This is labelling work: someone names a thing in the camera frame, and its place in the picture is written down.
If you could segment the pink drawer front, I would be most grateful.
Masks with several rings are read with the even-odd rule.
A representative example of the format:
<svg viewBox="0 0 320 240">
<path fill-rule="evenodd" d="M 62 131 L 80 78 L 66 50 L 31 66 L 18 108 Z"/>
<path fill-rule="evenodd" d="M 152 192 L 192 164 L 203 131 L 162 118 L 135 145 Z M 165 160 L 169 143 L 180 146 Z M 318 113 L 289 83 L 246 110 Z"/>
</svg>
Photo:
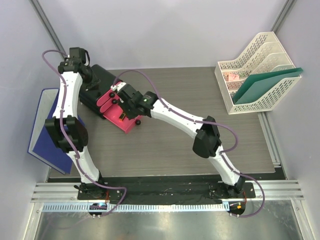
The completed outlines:
<svg viewBox="0 0 320 240">
<path fill-rule="evenodd" d="M 138 116 L 133 119 L 128 119 L 123 110 L 116 104 L 105 111 L 103 116 L 126 134 L 128 134 L 135 126 L 140 125 L 142 118 L 142 116 Z"/>
</svg>

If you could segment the black drawer organizer cabinet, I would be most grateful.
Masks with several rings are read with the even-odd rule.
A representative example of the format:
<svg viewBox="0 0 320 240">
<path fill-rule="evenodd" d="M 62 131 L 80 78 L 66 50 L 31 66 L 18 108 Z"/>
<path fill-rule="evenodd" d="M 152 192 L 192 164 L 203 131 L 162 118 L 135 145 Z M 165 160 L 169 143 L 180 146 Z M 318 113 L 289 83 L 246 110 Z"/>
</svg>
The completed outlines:
<svg viewBox="0 0 320 240">
<path fill-rule="evenodd" d="M 97 106 L 97 102 L 111 89 L 116 76 L 98 64 L 93 65 L 91 69 L 92 81 L 81 85 L 79 101 L 100 118 L 104 119 L 103 113 L 100 112 L 100 108 Z"/>
</svg>

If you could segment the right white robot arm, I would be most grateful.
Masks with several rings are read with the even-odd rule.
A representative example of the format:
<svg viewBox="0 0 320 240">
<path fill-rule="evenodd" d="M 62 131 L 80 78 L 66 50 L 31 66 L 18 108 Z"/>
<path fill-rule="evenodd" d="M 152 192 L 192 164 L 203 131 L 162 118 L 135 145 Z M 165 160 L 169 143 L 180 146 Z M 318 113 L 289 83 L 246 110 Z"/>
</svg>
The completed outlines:
<svg viewBox="0 0 320 240">
<path fill-rule="evenodd" d="M 218 130 L 221 125 L 213 117 L 194 116 L 169 104 L 154 92 L 141 94 L 125 82 L 120 82 L 111 89 L 119 97 L 118 105 L 129 119 L 147 116 L 182 130 L 193 139 L 193 152 L 209 160 L 218 171 L 226 193 L 233 198 L 243 193 L 245 178 L 226 155 Z"/>
</svg>

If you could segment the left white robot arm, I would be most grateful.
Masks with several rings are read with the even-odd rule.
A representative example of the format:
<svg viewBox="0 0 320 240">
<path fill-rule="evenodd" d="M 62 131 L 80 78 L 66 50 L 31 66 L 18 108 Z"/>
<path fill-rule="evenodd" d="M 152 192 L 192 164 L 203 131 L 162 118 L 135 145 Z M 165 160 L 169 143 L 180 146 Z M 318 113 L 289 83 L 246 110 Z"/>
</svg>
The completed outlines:
<svg viewBox="0 0 320 240">
<path fill-rule="evenodd" d="M 107 192 L 100 171 L 88 150 L 89 135 L 78 118 L 79 93 L 83 83 L 93 80 L 87 50 L 71 47 L 58 67 L 48 65 L 59 78 L 56 108 L 44 126 L 56 148 L 61 149 L 76 166 L 81 180 L 81 191 L 89 190 L 100 200 Z"/>
</svg>

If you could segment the pink paper note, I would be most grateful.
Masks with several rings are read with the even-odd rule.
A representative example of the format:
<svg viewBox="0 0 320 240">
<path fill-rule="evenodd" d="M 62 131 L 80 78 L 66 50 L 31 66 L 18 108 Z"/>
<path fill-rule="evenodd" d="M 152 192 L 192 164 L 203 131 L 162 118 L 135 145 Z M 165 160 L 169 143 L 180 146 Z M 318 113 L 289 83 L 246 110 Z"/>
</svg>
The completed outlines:
<svg viewBox="0 0 320 240">
<path fill-rule="evenodd" d="M 235 74 L 235 73 L 229 73 L 227 76 L 226 76 L 226 81 L 227 82 L 234 82 L 234 81 L 239 81 L 240 80 L 240 77 L 238 74 Z"/>
</svg>

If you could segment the green folder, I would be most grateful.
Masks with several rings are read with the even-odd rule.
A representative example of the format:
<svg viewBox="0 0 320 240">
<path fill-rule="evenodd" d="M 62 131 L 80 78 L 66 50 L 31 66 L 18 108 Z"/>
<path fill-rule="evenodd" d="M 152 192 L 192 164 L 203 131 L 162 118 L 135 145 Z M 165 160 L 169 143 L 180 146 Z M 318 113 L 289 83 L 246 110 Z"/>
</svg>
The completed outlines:
<svg viewBox="0 0 320 240">
<path fill-rule="evenodd" d="M 295 78 L 302 72 L 303 69 L 298 67 L 267 73 L 252 74 L 243 82 L 236 94 L 232 97 L 232 101 L 235 105 L 253 103 L 284 78 Z"/>
</svg>

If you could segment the white mesh file rack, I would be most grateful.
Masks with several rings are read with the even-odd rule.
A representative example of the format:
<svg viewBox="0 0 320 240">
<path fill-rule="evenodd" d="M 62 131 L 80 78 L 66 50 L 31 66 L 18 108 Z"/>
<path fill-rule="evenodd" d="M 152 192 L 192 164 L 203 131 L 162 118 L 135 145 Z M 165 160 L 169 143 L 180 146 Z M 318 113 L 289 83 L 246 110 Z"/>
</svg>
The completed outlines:
<svg viewBox="0 0 320 240">
<path fill-rule="evenodd" d="M 301 79 L 276 34 L 258 33 L 234 60 L 219 61 L 215 77 L 228 114 L 267 112 Z"/>
</svg>

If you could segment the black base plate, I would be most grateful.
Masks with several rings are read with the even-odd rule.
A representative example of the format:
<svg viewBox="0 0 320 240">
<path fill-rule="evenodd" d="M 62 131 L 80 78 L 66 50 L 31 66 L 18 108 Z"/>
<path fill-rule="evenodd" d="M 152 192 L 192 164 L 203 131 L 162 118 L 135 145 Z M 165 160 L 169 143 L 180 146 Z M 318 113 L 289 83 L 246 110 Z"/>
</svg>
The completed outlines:
<svg viewBox="0 0 320 240">
<path fill-rule="evenodd" d="M 228 193 L 218 175 L 109 177 L 104 182 L 112 187 L 126 187 L 125 202 L 173 205 L 219 199 L 255 198 L 253 184 L 245 182 L 238 195 Z"/>
</svg>

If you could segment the aluminium rail frame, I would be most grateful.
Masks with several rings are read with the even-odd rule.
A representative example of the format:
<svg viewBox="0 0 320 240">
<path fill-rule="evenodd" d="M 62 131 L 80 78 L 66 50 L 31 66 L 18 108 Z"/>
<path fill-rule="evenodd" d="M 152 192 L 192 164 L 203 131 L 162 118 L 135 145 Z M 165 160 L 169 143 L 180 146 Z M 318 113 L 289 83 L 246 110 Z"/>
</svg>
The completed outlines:
<svg viewBox="0 0 320 240">
<path fill-rule="evenodd" d="M 230 195 L 222 183 L 205 182 L 132 182 L 124 196 L 122 190 L 103 190 L 89 194 L 75 183 L 38 183 L 31 200 L 37 202 L 101 202 L 115 204 L 124 196 L 129 205 L 213 204 L 219 201 L 302 200 L 302 190 L 295 180 L 248 181 L 238 195 Z"/>
</svg>

